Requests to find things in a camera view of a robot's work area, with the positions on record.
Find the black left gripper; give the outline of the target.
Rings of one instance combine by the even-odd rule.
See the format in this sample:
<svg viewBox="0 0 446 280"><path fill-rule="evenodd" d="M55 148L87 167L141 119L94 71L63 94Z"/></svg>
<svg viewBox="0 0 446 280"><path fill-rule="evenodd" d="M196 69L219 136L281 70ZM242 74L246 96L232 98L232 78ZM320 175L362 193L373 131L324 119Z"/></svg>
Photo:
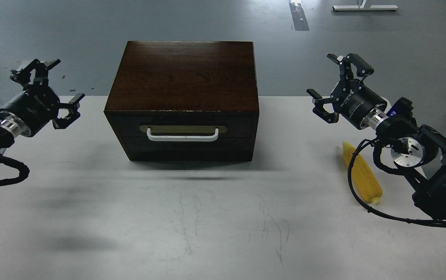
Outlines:
<svg viewBox="0 0 446 280"><path fill-rule="evenodd" d="M78 112L79 101L85 97L84 93L76 94L68 103L60 103L58 95L49 87L49 71L60 62L60 59L56 59L47 65L34 59L20 70L11 70L10 80L22 85L26 90L2 106L0 116L14 115L24 122L26 128L22 136L33 137L50 120L54 129L66 129L81 116ZM57 116L61 109L68 111L65 117Z"/></svg>

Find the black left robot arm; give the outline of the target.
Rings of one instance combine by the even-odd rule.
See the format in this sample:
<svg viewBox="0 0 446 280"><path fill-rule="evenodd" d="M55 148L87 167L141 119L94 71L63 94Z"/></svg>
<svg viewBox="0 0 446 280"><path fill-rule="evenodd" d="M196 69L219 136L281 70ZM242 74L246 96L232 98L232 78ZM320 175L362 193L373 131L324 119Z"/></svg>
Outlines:
<svg viewBox="0 0 446 280"><path fill-rule="evenodd" d="M31 138L49 122L54 129L66 129L80 117L78 111L83 93L63 103L49 86L48 74L60 63L34 59L25 67L11 70L10 79L22 85L22 92L0 108L0 186L10 186L28 178L27 165L4 156L7 148L22 135Z"/></svg>

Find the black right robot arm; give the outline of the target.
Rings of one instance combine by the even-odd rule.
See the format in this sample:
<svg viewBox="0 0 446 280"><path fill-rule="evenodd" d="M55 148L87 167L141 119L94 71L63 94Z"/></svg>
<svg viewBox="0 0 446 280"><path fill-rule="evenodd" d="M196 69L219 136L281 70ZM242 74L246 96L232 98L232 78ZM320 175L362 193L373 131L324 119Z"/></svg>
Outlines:
<svg viewBox="0 0 446 280"><path fill-rule="evenodd" d="M387 101L369 89L364 80L374 69L358 54L328 54L340 69L340 80L329 97L307 89L313 99L313 113L327 123L344 117L356 129L374 129L376 137L362 140L348 157L347 178L355 200L368 213L394 221L428 227L446 228L446 137L431 126L417 126L412 101L399 98L391 108ZM367 146L374 150L373 162L385 173L404 177L414 189L415 207L429 220L408 219L385 214L361 199L353 188L354 166Z"/></svg>

